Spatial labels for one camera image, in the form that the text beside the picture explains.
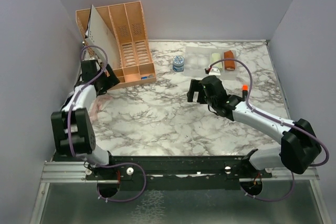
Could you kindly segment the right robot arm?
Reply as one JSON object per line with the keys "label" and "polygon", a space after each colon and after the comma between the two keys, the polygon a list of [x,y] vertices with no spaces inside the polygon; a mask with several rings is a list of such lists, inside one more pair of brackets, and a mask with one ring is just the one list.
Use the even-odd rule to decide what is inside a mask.
{"label": "right robot arm", "polygon": [[242,97],[227,94],[221,80],[216,76],[207,76],[202,80],[191,80],[188,102],[193,102],[195,93],[198,94],[197,102],[206,104],[215,115],[246,124],[279,144],[268,150],[255,149],[245,155],[241,171],[246,177],[254,177],[260,170],[280,167],[303,174],[322,151],[308,121],[277,118],[248,106],[247,90],[243,90]]}

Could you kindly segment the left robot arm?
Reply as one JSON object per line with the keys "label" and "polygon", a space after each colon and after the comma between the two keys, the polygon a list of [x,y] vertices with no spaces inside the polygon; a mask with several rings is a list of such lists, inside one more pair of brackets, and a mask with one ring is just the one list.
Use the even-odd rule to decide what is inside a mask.
{"label": "left robot arm", "polygon": [[116,166],[110,162],[110,152],[97,146],[89,110],[98,96],[106,94],[120,80],[108,63],[98,67],[96,60],[82,61],[81,71],[60,111],[51,114],[56,153],[98,165],[99,175],[110,179]]}

